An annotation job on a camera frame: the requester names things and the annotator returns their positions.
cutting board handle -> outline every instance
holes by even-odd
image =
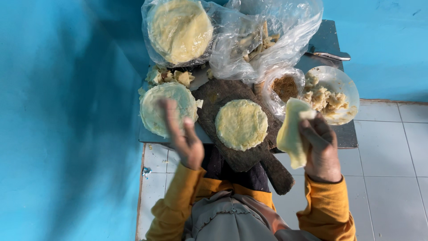
[[[265,156],[265,159],[261,160],[260,164],[265,170],[275,192],[278,195],[285,195],[295,184],[293,176],[273,154],[270,153],[270,155]]]

hand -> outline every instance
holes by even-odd
[[[316,182],[336,183],[342,180],[334,131],[318,113],[313,120],[299,123],[300,133],[310,142],[305,171]]]
[[[183,127],[187,138],[181,135],[178,127],[177,102],[172,99],[162,99],[160,106],[165,111],[165,123],[172,144],[180,156],[181,163],[192,170],[199,170],[204,159],[204,146],[195,133],[195,125],[189,117],[183,119]]]

woman's left hand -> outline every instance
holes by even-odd
[[[165,123],[168,128],[171,142],[178,152],[181,163],[192,170],[199,170],[204,159],[204,145],[195,132],[195,124],[192,119],[185,117],[183,127],[187,137],[181,134],[178,126],[177,102],[172,99],[162,99],[160,106],[165,111]]]

knife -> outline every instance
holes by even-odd
[[[323,48],[317,48],[313,44],[309,44],[308,51],[306,53],[310,53],[316,56],[321,56],[324,58],[339,60],[339,61],[348,61],[351,60],[351,56],[348,53],[344,53],[338,50],[326,50]]]

metal table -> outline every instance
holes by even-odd
[[[318,32],[315,33],[315,35],[311,38],[309,43],[319,48],[340,50],[339,41],[337,39],[337,33],[336,33],[336,25],[334,21],[322,20]],[[343,63],[341,61],[331,60],[331,59],[315,56],[308,53],[305,53],[301,57],[300,61],[297,63],[295,68],[301,69],[304,73],[306,73],[308,72],[308,70],[317,66],[322,66],[322,65],[332,66],[343,71]],[[193,72],[193,75],[195,76],[195,80],[192,81],[190,85],[190,90],[195,90],[199,86],[201,86],[202,84],[208,81],[207,75],[205,73],[207,69],[208,67],[206,69],[203,69],[203,71]],[[336,132],[338,147],[340,149],[358,147],[357,136],[355,133],[355,126],[354,126],[353,120],[344,125],[331,126],[331,127]],[[208,137],[208,135],[205,133],[205,131],[202,129],[202,127],[199,125],[199,123],[196,123],[195,129],[196,129],[197,135],[199,136],[199,138],[203,143],[205,144],[213,143],[211,139]],[[139,141],[144,143],[161,143],[161,144],[166,144],[169,142],[168,139],[164,139],[163,137],[148,131],[146,128],[144,128],[142,123],[140,128]]]

